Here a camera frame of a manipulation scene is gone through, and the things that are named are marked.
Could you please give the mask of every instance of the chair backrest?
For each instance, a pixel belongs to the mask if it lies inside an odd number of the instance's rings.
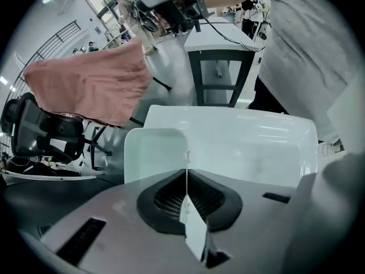
[[[11,149],[14,156],[52,156],[69,163],[80,157],[84,147],[82,121],[41,110],[31,93],[25,93],[14,114],[14,136]],[[61,140],[63,147],[55,146]]]
[[[5,133],[7,136],[11,135],[11,129],[14,123],[14,115],[17,110],[19,99],[10,99],[4,106],[1,115],[1,131]]]

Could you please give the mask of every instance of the black vent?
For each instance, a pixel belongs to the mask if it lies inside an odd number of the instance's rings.
[[[185,182],[185,170],[181,170],[138,196],[139,215],[157,232],[185,234],[185,225],[179,220],[186,195]],[[188,195],[200,216],[209,223],[210,232],[229,228],[242,210],[238,193],[192,170],[188,171]]]
[[[90,218],[57,252],[57,255],[76,266],[99,235],[100,231],[102,231],[105,224],[105,221]]]
[[[179,219],[186,195],[185,184],[186,176],[181,175],[160,189],[155,195],[158,209],[174,219]],[[188,176],[188,190],[189,197],[203,220],[224,203],[224,195],[220,191],[191,174]]]
[[[282,195],[275,194],[275,193],[269,193],[269,192],[263,194],[262,197],[270,199],[270,200],[274,200],[277,202],[285,203],[285,204],[287,204],[290,201],[290,197],[282,196]]]
[[[40,236],[43,236],[51,227],[52,227],[52,224],[40,225],[38,227],[38,233],[39,233],[39,235]]]

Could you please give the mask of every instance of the metal frame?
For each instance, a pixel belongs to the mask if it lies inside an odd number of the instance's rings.
[[[114,16],[114,18],[118,20],[119,17],[114,11],[114,7],[116,6],[116,3],[114,1],[108,2],[107,0],[103,0],[106,5],[99,12],[96,11],[95,7],[93,6],[90,0],[85,0],[85,1],[90,6],[92,11],[95,13],[97,18],[101,21],[101,23],[103,24],[103,26],[106,28],[107,31],[108,31],[108,26],[102,19],[103,15],[106,14],[108,11],[110,11],[110,13]]]
[[[234,107],[251,69],[255,52],[238,50],[205,50],[188,52],[198,106]],[[235,85],[203,84],[201,61],[241,61]],[[233,90],[229,103],[204,103],[204,90]]]

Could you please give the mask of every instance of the black table frame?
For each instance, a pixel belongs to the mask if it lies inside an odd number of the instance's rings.
[[[255,52],[238,50],[204,50],[188,52],[193,72],[198,106],[234,107],[251,69]],[[201,61],[241,61],[240,71],[235,85],[203,84]],[[204,103],[204,90],[233,90],[229,103]]]

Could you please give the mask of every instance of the white lid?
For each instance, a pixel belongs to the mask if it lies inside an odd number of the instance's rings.
[[[124,181],[187,169],[188,140],[178,129],[136,128],[125,138]]]

